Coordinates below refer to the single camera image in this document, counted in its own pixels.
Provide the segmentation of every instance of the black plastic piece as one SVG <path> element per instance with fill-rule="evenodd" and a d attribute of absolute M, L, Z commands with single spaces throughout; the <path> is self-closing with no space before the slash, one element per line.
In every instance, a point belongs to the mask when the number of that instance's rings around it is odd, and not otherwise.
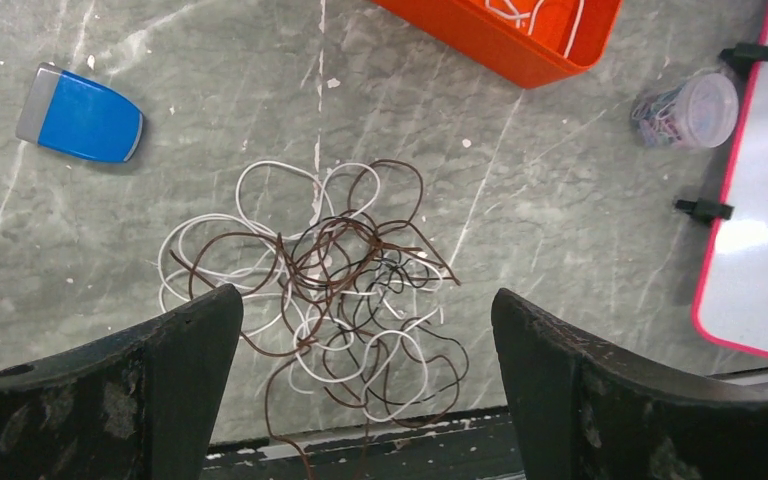
<path fill-rule="evenodd" d="M 528 480 L 768 478 L 768 392 L 692 375 L 507 290 L 493 336 Z"/>
<path fill-rule="evenodd" d="M 710 225 L 716 218 L 729 220 L 734 212 L 734 207 L 731 205 L 704 198 L 699 198 L 695 202 L 692 200 L 676 200 L 675 208 L 690 215 L 690 218 L 706 225 Z"/>
<path fill-rule="evenodd" d="M 743 80 L 747 80 L 755 62 L 768 62 L 768 45 L 741 42 L 734 48 L 723 49 L 720 59 Z"/>
<path fill-rule="evenodd" d="M 227 285 L 0 372 L 0 479 L 197 480 L 239 341 Z"/>

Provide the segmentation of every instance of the black clip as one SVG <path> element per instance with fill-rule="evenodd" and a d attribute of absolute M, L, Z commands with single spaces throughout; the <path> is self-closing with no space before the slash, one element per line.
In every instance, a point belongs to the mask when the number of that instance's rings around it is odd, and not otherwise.
<path fill-rule="evenodd" d="M 715 202 L 713 200 L 706 200 L 699 198 L 698 200 L 676 200 L 676 210 L 686 213 L 690 218 L 697 222 L 710 225 L 715 218 L 721 218 L 723 220 L 729 220 L 734 207 L 726 205 L 724 203 Z"/>
<path fill-rule="evenodd" d="M 768 62 L 768 45 L 741 42 L 734 48 L 723 49 L 720 59 L 746 81 L 755 62 Z"/>

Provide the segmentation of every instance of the tangled wire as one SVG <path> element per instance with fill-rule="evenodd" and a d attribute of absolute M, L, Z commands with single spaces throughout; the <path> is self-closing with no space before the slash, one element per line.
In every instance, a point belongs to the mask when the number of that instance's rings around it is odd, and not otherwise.
<path fill-rule="evenodd" d="M 284 236 L 268 226 L 248 218 L 241 201 L 242 184 L 256 168 L 272 166 L 310 178 L 314 184 L 314 218 L 310 226 L 297 234 Z M 378 223 L 368 213 L 381 191 L 378 168 L 409 170 L 419 182 L 417 201 L 406 219 Z M 329 181 L 338 171 L 360 168 L 348 190 L 346 208 L 339 213 L 327 191 Z M 376 189 L 372 198 L 355 207 L 355 190 L 369 174 Z M 164 297 L 172 294 L 182 301 L 194 298 L 196 280 L 209 288 L 222 284 L 235 285 L 249 303 L 256 299 L 277 300 L 279 313 L 263 326 L 244 330 L 240 338 L 259 354 L 286 361 L 266 383 L 264 415 L 270 438 L 290 444 L 301 456 L 308 477 L 315 478 L 312 466 L 302 448 L 287 437 L 276 435 L 270 422 L 269 395 L 276 378 L 284 371 L 290 388 L 313 395 L 314 389 L 303 388 L 294 381 L 299 370 L 321 384 L 322 391 L 337 404 L 358 410 L 366 417 L 365 429 L 371 422 L 393 421 L 404 427 L 422 427 L 437 421 L 457 402 L 460 384 L 469 369 L 469 357 L 457 340 L 435 333 L 432 319 L 444 321 L 443 307 L 435 305 L 424 314 L 416 306 L 417 292 L 435 293 L 444 282 L 460 285 L 449 265 L 431 242 L 414 224 L 424 195 L 420 172 L 405 162 L 377 160 L 369 165 L 346 163 L 329 170 L 322 181 L 318 176 L 290 165 L 261 161 L 246 168 L 237 181 L 237 214 L 212 213 L 190 219 L 177 226 L 164 240 L 158 252 L 157 268 L 161 279 L 158 301 L 166 311 Z M 323 207 L 327 216 L 322 216 Z M 183 252 L 183 239 L 197 225 L 208 222 L 231 222 L 241 230 L 219 234 L 205 243 L 190 260 Z M 177 237 L 177 249 L 171 248 Z M 254 265 L 218 271 L 205 268 L 204 259 L 217 245 L 228 239 L 252 239 L 265 249 Z M 166 273 L 168 255 L 180 267 Z M 186 278 L 186 292 L 178 291 L 173 282 Z M 244 281 L 255 278 L 254 286 Z M 395 305 L 395 298 L 410 293 L 413 314 Z M 260 333 L 278 326 L 286 328 L 292 348 L 274 352 L 255 342 Z M 422 336 L 451 344 L 460 350 L 464 367 L 459 371 L 446 355 L 429 356 L 423 349 Z M 402 365 L 415 364 L 422 370 L 422 382 L 409 398 L 394 399 L 388 387 L 393 383 L 394 360 L 403 357 Z M 451 381 L 432 390 L 429 366 L 445 364 L 451 370 Z M 452 391 L 450 402 L 434 418 L 417 424 L 397 417 L 412 405 L 422 404 Z M 358 467 L 356 477 L 362 471 Z"/>

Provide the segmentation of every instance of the eraser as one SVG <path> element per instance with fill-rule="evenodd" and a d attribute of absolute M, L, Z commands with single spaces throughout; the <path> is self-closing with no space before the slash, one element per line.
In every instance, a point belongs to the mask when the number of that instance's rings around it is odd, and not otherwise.
<path fill-rule="evenodd" d="M 143 114 L 122 95 L 41 63 L 16 136 L 85 160 L 127 162 L 143 131 Z"/>

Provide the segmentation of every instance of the gray marble surface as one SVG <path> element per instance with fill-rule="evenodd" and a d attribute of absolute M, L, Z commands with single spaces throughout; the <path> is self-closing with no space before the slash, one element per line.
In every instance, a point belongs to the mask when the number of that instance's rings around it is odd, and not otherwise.
<path fill-rule="evenodd" d="M 683 370 L 764 364 L 690 322 L 707 232 L 670 205 L 716 170 L 712 153 L 643 149 L 627 122 L 641 89 L 755 38 L 763 3 L 627 0 L 599 65 L 523 91 L 363 0 L 0 0 L 0 369 L 156 315 L 169 230 L 231 213 L 236 177 L 258 159 L 313 169 L 320 129 L 323 170 L 395 157 L 428 181 L 421 226 L 464 280 L 443 292 L 439 327 L 472 357 L 458 408 L 505 402 L 489 321 L 499 287 Z M 41 61 L 140 106 L 148 127 L 131 164 L 14 137 Z M 275 177 L 260 214 L 305 224 L 312 192 L 294 182 Z M 395 208 L 410 200 L 393 182 Z M 244 200 L 263 192 L 252 190 Z M 215 441 L 264 435 L 275 366 L 240 345 Z M 361 422 L 324 394 L 281 386 L 274 398 L 279 431 Z"/>

